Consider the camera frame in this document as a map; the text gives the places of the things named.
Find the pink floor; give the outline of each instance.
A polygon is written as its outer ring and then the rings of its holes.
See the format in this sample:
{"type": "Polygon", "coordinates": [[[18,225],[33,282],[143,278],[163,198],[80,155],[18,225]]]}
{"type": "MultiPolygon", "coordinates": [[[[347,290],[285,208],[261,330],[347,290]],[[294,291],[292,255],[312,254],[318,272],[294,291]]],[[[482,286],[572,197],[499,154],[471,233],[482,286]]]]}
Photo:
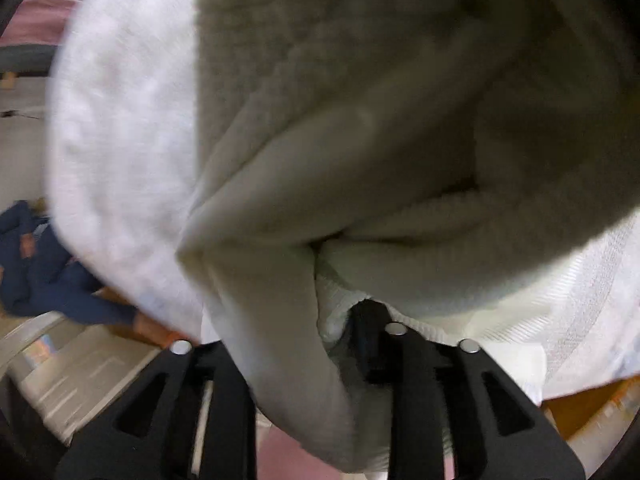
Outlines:
{"type": "Polygon", "coordinates": [[[258,480],[340,480],[340,472],[273,427],[258,452],[258,480]]]}

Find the white textured fabric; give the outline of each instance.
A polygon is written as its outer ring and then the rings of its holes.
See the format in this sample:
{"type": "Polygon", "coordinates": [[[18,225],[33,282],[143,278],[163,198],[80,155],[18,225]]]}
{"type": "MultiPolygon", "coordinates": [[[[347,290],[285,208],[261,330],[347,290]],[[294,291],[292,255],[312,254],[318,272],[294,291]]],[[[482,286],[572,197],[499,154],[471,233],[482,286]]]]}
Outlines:
{"type": "Polygon", "coordinates": [[[551,394],[592,380],[572,360],[612,348],[591,330],[638,289],[634,221],[578,249],[640,185],[634,60],[603,0],[198,0],[197,137],[190,0],[85,1],[50,99],[59,231],[173,325],[196,333],[205,306],[312,453],[383,466],[388,392],[326,351],[367,296],[479,339],[533,397],[542,348],[551,394]],[[572,332],[586,299],[598,322],[572,332]]]}

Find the metal screw head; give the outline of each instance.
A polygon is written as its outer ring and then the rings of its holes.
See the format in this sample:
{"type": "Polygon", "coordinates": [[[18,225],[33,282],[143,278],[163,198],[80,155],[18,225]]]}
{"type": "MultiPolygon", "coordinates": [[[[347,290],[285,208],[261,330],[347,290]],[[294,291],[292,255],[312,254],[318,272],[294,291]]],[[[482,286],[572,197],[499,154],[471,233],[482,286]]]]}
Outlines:
{"type": "Polygon", "coordinates": [[[458,346],[463,352],[468,354],[476,354],[480,351],[480,345],[473,339],[463,339],[458,343],[458,346]]]}
{"type": "Polygon", "coordinates": [[[402,323],[388,323],[385,326],[385,332],[391,335],[404,335],[406,334],[406,327],[402,323]]]}
{"type": "Polygon", "coordinates": [[[178,339],[171,344],[170,350],[176,355],[185,355],[191,351],[191,343],[184,339],[178,339]]]}

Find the blue clothing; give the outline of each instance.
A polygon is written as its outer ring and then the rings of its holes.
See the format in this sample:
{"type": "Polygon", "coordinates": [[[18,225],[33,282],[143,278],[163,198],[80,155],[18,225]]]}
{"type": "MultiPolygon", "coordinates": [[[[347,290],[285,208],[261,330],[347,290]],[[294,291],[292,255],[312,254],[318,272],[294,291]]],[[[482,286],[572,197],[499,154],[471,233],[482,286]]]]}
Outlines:
{"type": "Polygon", "coordinates": [[[20,236],[31,233],[34,225],[26,202],[0,215],[0,300],[5,309],[14,316],[55,310],[81,324],[132,325],[136,309],[93,296],[102,283],[80,262],[68,264],[71,254],[51,226],[36,242],[33,258],[20,256],[20,236]]]}
{"type": "Polygon", "coordinates": [[[20,236],[33,233],[34,229],[33,216],[24,201],[16,202],[0,215],[0,266],[4,267],[0,299],[9,312],[15,303],[29,299],[29,260],[20,256],[20,236]]]}

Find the wall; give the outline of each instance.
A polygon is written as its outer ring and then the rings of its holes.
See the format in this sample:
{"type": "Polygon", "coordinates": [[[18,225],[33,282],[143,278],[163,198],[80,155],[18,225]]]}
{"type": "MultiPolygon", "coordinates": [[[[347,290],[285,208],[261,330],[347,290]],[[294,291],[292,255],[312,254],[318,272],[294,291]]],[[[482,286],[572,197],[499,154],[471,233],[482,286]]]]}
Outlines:
{"type": "Polygon", "coordinates": [[[44,196],[45,78],[18,78],[0,89],[0,211],[44,196]],[[16,110],[20,116],[1,117],[16,110]]]}

